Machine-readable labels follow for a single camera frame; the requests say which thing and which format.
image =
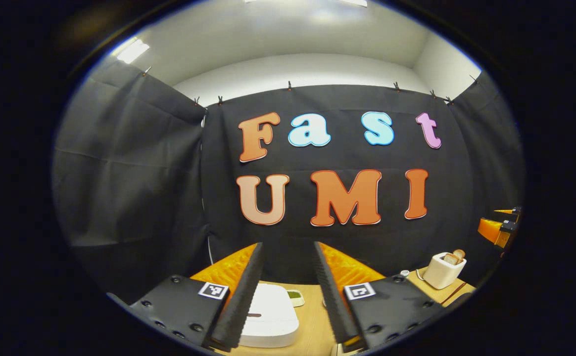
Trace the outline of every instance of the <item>fast umi sign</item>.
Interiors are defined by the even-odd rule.
[[[273,140],[273,126],[280,123],[277,113],[268,113],[254,119],[241,122],[238,128],[242,131],[242,153],[240,162],[260,160],[266,156]],[[415,119],[418,129],[424,133],[426,143],[432,149],[439,149],[441,141],[433,131],[435,121],[426,113]],[[386,113],[368,111],[361,117],[365,131],[365,140],[372,146],[389,145],[394,140],[392,120]],[[288,141],[296,147],[313,145],[323,147],[333,138],[327,133],[326,119],[322,115],[306,113],[295,117],[290,123],[294,127],[288,134]],[[429,173],[424,169],[410,169],[405,173],[409,182],[410,197],[406,219],[419,219],[427,214],[424,206],[425,182]],[[334,210],[338,222],[345,225],[354,209],[356,214],[351,218],[355,225],[374,225],[380,223],[378,214],[378,182],[383,175],[375,169],[364,169],[356,175],[354,183],[347,189],[334,171],[315,171],[310,179],[317,185],[317,212],[310,219],[313,226],[331,226],[335,219],[331,216]],[[243,216],[258,225],[274,225],[284,218],[286,213],[286,185],[290,177],[285,174],[273,174],[266,177],[270,185],[272,208],[269,212],[258,210],[257,186],[261,182],[258,176],[240,176],[236,183],[240,188],[240,207]]]

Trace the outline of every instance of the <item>bread slice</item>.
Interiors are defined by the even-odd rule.
[[[453,251],[453,255],[456,255],[460,259],[463,259],[466,254],[464,253],[464,250],[458,249],[458,250]]]
[[[456,255],[453,255],[453,253],[447,253],[444,255],[444,261],[448,264],[456,265],[459,260],[460,258]]]

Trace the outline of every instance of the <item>white ceiling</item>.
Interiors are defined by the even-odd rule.
[[[132,65],[173,86],[248,59],[296,53],[361,56],[413,68],[430,31],[392,9],[339,0],[205,0],[137,34]]]

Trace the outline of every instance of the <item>pink letter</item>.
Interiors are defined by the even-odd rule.
[[[435,121],[429,119],[429,115],[427,113],[421,113],[417,118],[415,118],[415,122],[422,125],[424,140],[426,140],[429,147],[435,149],[440,148],[442,141],[435,137],[435,133],[433,133],[433,128],[436,127]]]

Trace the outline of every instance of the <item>wooden stick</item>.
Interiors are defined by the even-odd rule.
[[[451,295],[449,295],[448,297],[446,297],[446,299],[444,300],[444,302],[440,303],[440,304],[444,304],[446,303],[447,300],[449,300],[451,297],[453,297],[455,295],[455,293],[457,293],[458,291],[460,291],[460,289],[464,288],[464,286],[466,285],[466,282],[462,283],[461,286],[459,286],[457,289],[455,289],[455,291],[453,291],[453,293],[451,293]]]

